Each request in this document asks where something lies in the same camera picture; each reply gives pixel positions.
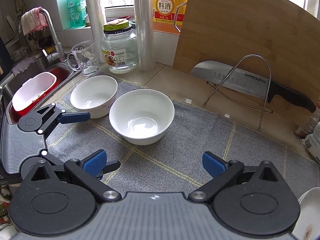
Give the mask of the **white bowl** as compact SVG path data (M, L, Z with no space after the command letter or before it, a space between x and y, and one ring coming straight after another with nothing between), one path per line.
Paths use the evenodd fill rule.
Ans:
M136 89L117 98L109 112L113 129L126 141L146 146L159 141L175 116L172 100L153 89Z
M70 96L72 106L88 111L91 119L108 115L117 97L118 82L111 76L90 77L77 85Z

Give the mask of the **white red plastic basin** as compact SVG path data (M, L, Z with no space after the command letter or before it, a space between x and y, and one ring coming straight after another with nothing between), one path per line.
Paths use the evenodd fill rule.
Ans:
M69 71L62 67L54 67L48 72L42 72L29 80L17 90L12 98L10 108L13 122L26 115L45 96L53 91L62 81L67 79Z

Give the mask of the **steel sink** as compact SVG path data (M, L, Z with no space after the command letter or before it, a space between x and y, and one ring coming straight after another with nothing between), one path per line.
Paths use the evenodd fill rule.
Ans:
M49 64L43 57L36 59L24 72L15 76L13 73L9 73L1 82L1 99L3 103L3 109L5 110L8 123L14 124L18 122L19 117L16 113L12 112L12 97L18 91L18 89L32 77L42 72L53 73L58 80L58 85L47 96L40 100L32 110L42 106L47 100L49 100L54 94L57 93L65 84L77 77L80 72L72 70L66 62L59 62L55 64Z

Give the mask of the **grey checked cloth mat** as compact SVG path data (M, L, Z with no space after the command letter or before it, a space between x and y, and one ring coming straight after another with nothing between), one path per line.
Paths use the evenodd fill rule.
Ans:
M127 191L189 193L211 180L202 166L206 151L224 160L256 166L271 161L296 196L319 185L319 165L286 146L223 116L174 101L175 117L158 142L135 146L110 125L107 116L59 125L48 137L49 152L67 161L98 149L121 167L103 182L121 194Z

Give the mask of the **metal faucet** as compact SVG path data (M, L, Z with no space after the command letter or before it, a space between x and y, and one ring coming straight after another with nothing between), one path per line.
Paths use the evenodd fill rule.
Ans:
M50 34L51 34L51 37L52 37L52 41L54 42L54 48L55 48L55 51L50 53L50 54L48 54L46 56L46 58L47 58L49 63L63 62L63 61L66 60L66 55L65 55L65 52L63 50L62 44L59 41L58 36L56 34L54 25L52 23L52 19L50 17L50 14L43 7L40 10L40 13L42 13L46 18L46 21L47 21L47 24L48 24L46 27L48 27L49 30L50 30ZM18 30L19 30L20 33L23 33L22 27L21 27L21 20L20 20L20 24L19 24Z

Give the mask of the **glass mug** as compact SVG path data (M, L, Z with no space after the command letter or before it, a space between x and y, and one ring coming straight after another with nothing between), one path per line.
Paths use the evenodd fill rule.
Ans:
M67 63L74 71L80 71L84 76L94 74L99 66L94 40L80 42L71 48L67 54Z

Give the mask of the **white food bag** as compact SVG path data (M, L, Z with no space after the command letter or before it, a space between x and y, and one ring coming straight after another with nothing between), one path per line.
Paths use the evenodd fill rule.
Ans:
M311 134L300 140L300 143L313 156L315 161L320 164L320 122Z

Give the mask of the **pink white rag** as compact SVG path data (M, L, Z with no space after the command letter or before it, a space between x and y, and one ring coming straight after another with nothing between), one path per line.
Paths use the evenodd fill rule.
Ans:
M45 16L40 13L41 9L42 7L36 7L22 15L21 27L24 36L35 31L42 31L48 25Z

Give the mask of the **white plate stack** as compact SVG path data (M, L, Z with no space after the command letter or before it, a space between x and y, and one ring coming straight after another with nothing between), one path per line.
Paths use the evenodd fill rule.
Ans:
M300 216L292 234L296 239L319 239L319 187L314 187L300 196Z

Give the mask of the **glass jar green lid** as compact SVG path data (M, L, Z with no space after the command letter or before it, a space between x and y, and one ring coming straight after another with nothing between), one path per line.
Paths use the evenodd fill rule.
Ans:
M138 48L132 25L125 18L107 22L100 48L110 72L124 74L138 65Z

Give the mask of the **green detergent bottle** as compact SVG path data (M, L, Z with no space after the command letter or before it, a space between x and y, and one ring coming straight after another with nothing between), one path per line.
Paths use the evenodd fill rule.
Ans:
M66 0L71 28L86 26L86 0Z

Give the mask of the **short plastic wrap roll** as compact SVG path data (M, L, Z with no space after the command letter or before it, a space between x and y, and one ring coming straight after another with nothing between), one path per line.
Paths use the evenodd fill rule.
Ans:
M105 13L101 7L101 0L86 0L86 5L99 63L106 63L100 46L100 42L104 37L103 27L106 23Z

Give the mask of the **bamboo cutting board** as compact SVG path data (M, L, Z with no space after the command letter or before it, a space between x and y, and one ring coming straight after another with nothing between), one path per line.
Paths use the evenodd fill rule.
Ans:
M288 0L188 0L173 68L205 60L272 79L319 98L319 20Z

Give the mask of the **tall plastic wrap roll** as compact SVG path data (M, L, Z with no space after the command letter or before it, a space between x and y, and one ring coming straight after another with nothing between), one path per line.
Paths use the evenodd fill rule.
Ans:
M155 68L152 0L134 0L134 11L139 70L150 72Z

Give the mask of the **cooking wine bottle orange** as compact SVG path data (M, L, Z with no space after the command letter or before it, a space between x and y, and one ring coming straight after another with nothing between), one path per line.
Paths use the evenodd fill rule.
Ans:
M155 31L178 35L183 23L187 0L152 0Z

